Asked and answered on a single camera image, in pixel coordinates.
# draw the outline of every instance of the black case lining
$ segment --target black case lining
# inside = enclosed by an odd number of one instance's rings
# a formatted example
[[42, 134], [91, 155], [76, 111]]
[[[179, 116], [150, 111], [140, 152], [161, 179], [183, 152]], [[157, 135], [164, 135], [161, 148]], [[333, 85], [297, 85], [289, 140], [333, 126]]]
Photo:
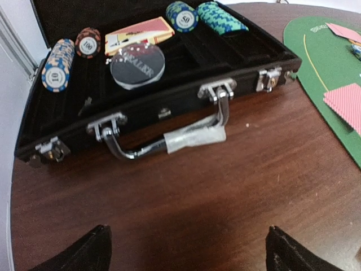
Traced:
[[[123, 89], [114, 82], [109, 66], [105, 64], [104, 35], [128, 25], [164, 16], [165, 8], [166, 6], [162, 6], [142, 11], [139, 16], [126, 17], [106, 25], [91, 25], [102, 34], [102, 51], [93, 59], [75, 56], [69, 85], [61, 93], [48, 91], [43, 87], [41, 79], [37, 78], [34, 82], [33, 96], [24, 114], [17, 148], [140, 97], [166, 91], [186, 82], [296, 57], [281, 43], [275, 42], [269, 34], [234, 12], [233, 15], [249, 27], [248, 32], [219, 36], [202, 21], [199, 21], [198, 26], [189, 33], [176, 31], [175, 36], [159, 44], [166, 59], [166, 68], [161, 80], [135, 90]], [[46, 22], [52, 26], [55, 23], [56, 20]], [[75, 40], [76, 35], [65, 37]], [[49, 39], [49, 43], [54, 45], [54, 37], [52, 38], [53, 40]], [[92, 98], [92, 105], [83, 108], [88, 97]]]

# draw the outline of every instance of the metal handle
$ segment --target metal handle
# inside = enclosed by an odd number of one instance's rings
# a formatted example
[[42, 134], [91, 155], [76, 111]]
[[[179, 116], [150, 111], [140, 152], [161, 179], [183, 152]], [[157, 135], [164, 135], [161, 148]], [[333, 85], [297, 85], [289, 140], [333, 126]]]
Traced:
[[[208, 123], [202, 124], [202, 126], [192, 127], [191, 129], [189, 129], [189, 131], [211, 126], [225, 126], [227, 124], [230, 117], [230, 108], [228, 103], [229, 93], [227, 90], [219, 87], [216, 91], [216, 95], [218, 98], [218, 112], [217, 114], [215, 114], [215, 117], [211, 119]], [[102, 129], [102, 138], [107, 144], [111, 153], [118, 159], [122, 159], [125, 157], [133, 160], [148, 154], [167, 150], [167, 145], [164, 138], [152, 142], [144, 147], [140, 147], [137, 150], [122, 150], [122, 148], [118, 144], [113, 129], [109, 127], [105, 127]]]

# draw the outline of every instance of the white tape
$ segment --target white tape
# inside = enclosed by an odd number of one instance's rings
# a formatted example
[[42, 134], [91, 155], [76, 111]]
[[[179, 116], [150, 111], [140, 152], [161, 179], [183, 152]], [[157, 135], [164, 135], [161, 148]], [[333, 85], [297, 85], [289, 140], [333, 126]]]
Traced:
[[227, 136], [224, 126], [196, 128], [197, 126], [202, 126], [202, 124], [210, 123], [212, 120], [215, 120], [215, 115], [206, 117], [176, 131], [165, 133], [164, 138], [168, 154], [184, 147], [195, 147], [225, 141]]

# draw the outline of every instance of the case lid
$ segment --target case lid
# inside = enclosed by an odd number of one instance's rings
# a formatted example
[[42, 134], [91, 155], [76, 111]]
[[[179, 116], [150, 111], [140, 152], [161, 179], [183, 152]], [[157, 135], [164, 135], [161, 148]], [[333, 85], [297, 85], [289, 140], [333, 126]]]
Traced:
[[[151, 9], [165, 9], [174, 0], [30, 0], [47, 47], [61, 38], [76, 37], [86, 27], [98, 27], [139, 15]], [[202, 0], [186, 1], [196, 8]]]

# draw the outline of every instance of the table top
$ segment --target table top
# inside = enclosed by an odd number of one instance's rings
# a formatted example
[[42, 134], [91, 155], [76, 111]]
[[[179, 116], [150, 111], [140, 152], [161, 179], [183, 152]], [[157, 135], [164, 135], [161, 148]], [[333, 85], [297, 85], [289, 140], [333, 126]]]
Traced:
[[[299, 16], [360, 22], [359, 14], [321, 7], [232, 8], [281, 41]], [[40, 169], [16, 160], [16, 270], [55, 256], [97, 224], [112, 229], [111, 270], [265, 270], [270, 225], [324, 260], [360, 270], [361, 172], [301, 85], [233, 100], [226, 132], [224, 143], [137, 161], [116, 160], [101, 144]]]

